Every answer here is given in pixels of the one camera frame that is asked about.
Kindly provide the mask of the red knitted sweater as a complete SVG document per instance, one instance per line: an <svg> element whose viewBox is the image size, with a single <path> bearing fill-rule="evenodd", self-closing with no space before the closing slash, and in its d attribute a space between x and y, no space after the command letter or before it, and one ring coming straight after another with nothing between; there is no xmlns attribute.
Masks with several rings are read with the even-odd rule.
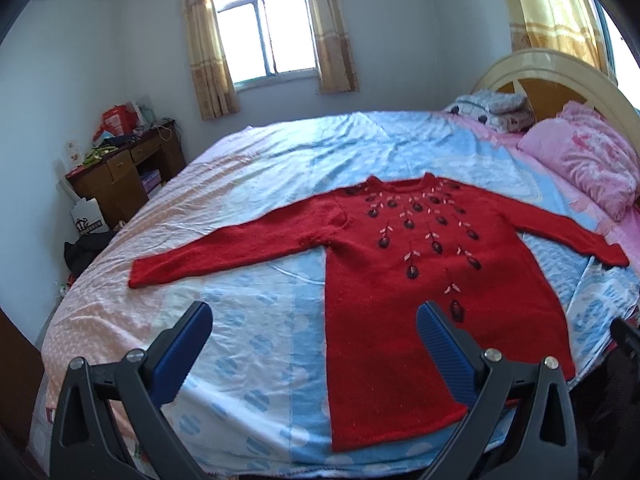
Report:
<svg viewBox="0 0 640 480"><path fill-rule="evenodd" d="M575 374L566 316L523 234L606 266L623 248L573 219L426 174L311 196L132 265L133 288L326 251L326 381L336 452L423 436L462 419L416 331L434 301L507 358L555 356Z"/></svg>

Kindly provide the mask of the blue pink bed sheet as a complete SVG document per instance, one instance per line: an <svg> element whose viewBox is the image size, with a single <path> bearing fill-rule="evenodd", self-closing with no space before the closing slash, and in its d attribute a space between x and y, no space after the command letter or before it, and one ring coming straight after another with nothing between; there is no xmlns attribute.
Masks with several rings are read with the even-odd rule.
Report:
<svg viewBox="0 0 640 480"><path fill-rule="evenodd" d="M148 346L195 300L213 310L206 346L165 415L210 474L373 478L426 467L439 431L346 454L330 450L319 249L163 287L132 290L131 263L311 195L426 172L565 214L620 243L631 265L605 270L526 240L560 298L579 376L604 357L613 318L639 301L639 226L519 153L512 138L444 112L369 112L248 128L226 136L147 203L73 284L41 350L44 376L30 443L47 463L53 412L71 359L114 362Z"/></svg>

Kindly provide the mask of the black bag on floor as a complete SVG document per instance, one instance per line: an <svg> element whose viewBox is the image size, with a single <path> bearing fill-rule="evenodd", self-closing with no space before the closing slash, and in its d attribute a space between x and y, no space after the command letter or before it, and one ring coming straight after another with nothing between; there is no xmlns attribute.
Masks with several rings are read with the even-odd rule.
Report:
<svg viewBox="0 0 640 480"><path fill-rule="evenodd" d="M81 235L75 243L65 242L63 257L73 278L79 278L93 260L107 248L115 237L114 231Z"/></svg>

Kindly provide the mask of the pink floral pillow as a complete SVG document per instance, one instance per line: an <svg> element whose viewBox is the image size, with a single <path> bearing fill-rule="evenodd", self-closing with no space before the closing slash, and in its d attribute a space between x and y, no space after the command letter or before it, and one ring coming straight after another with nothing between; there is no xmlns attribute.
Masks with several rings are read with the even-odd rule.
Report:
<svg viewBox="0 0 640 480"><path fill-rule="evenodd" d="M595 110L567 102L553 118L537 122L518 149L588 195L620 221L639 197L639 156Z"/></svg>

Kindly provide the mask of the white paper bag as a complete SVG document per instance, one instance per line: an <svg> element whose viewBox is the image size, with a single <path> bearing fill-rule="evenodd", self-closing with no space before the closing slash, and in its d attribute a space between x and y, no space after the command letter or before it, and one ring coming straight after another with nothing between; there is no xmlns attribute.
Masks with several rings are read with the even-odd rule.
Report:
<svg viewBox="0 0 640 480"><path fill-rule="evenodd" d="M70 211L70 215L79 235L106 233L110 230L95 198L78 200Z"/></svg>

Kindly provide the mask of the brown wooden desk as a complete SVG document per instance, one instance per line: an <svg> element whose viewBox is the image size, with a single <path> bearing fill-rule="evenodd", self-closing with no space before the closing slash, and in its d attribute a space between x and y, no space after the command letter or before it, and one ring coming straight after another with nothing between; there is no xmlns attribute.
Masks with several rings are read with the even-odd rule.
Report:
<svg viewBox="0 0 640 480"><path fill-rule="evenodd" d="M80 198L96 199L106 225L114 229L129 221L152 191L185 166L180 129L175 119L164 119L95 164L65 177Z"/></svg>

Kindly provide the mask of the grey white folded blanket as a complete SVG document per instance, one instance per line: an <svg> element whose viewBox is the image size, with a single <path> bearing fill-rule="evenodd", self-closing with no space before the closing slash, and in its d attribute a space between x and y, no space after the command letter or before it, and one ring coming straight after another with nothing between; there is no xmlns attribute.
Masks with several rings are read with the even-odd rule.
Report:
<svg viewBox="0 0 640 480"><path fill-rule="evenodd" d="M536 122L535 112L527 96L488 89L458 96L444 111L473 119L501 133L523 132Z"/></svg>

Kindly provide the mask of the cream wooden headboard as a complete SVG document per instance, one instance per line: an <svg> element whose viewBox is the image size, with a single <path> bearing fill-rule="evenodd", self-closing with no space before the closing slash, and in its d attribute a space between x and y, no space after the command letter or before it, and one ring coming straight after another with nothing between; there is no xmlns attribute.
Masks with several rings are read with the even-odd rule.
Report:
<svg viewBox="0 0 640 480"><path fill-rule="evenodd" d="M539 120L551 118L568 101L596 110L632 145L639 144L639 113L601 72L572 56L528 49L500 58L480 77L476 90L524 94Z"/></svg>

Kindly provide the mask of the red bag on desk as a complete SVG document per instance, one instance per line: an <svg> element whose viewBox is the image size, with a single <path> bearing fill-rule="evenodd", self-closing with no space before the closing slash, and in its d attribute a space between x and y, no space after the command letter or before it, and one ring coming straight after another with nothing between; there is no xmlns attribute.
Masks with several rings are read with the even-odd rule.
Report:
<svg viewBox="0 0 640 480"><path fill-rule="evenodd" d="M93 140L96 140L103 131L113 136L128 136L137 126L137 114L128 110L126 105L116 105L102 114L99 130L93 136Z"/></svg>

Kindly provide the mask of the yellow curtain near headboard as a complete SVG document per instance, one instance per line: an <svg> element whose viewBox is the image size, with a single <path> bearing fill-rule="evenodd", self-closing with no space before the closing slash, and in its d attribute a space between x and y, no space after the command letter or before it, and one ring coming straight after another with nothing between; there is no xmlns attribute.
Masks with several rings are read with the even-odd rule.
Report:
<svg viewBox="0 0 640 480"><path fill-rule="evenodd" d="M511 47L565 53L614 79L605 32L592 0L506 0Z"/></svg>

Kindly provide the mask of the left beige curtain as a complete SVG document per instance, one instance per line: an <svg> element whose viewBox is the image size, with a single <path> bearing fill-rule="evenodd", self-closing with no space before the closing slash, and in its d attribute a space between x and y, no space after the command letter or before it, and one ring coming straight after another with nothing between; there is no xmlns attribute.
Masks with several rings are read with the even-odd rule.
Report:
<svg viewBox="0 0 640 480"><path fill-rule="evenodd" d="M198 108L203 120L240 110L213 0L182 0L186 42Z"/></svg>

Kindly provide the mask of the beige curtain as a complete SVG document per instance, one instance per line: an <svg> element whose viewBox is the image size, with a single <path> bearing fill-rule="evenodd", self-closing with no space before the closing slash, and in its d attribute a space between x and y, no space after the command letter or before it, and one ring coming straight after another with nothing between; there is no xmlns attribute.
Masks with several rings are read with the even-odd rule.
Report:
<svg viewBox="0 0 640 480"><path fill-rule="evenodd" d="M182 0L186 42L198 108L203 120L240 110L213 0Z"/></svg>
<svg viewBox="0 0 640 480"><path fill-rule="evenodd" d="M340 0L308 0L322 93L359 90Z"/></svg>

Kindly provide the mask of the right beige curtain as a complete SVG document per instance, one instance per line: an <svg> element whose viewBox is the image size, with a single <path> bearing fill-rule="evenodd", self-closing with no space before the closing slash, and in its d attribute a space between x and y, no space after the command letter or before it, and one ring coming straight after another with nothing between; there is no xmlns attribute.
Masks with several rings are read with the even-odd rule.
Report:
<svg viewBox="0 0 640 480"><path fill-rule="evenodd" d="M322 93L359 90L340 0L308 0Z"/></svg>

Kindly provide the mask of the far window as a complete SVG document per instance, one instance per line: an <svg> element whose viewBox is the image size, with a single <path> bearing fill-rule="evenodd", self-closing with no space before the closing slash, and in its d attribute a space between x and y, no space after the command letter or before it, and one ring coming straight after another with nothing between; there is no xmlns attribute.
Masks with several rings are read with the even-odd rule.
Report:
<svg viewBox="0 0 640 480"><path fill-rule="evenodd" d="M213 0L236 88L318 74L308 0Z"/></svg>

